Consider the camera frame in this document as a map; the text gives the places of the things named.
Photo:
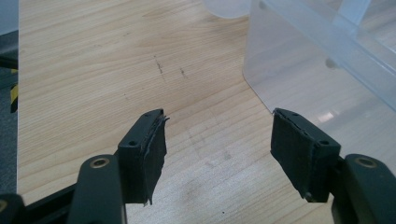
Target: wooden tabletop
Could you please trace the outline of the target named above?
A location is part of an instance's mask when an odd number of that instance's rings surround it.
[[[113,154],[163,108],[163,175],[131,223],[332,223],[270,154],[271,113],[243,78],[248,17],[200,0],[22,0],[18,193],[32,203]]]

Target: light wood surface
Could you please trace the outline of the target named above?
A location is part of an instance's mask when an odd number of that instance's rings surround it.
[[[162,107],[168,154],[153,205],[130,223],[332,223],[270,154],[270,112],[242,75],[248,17],[199,0],[20,2],[18,193],[75,183]]]

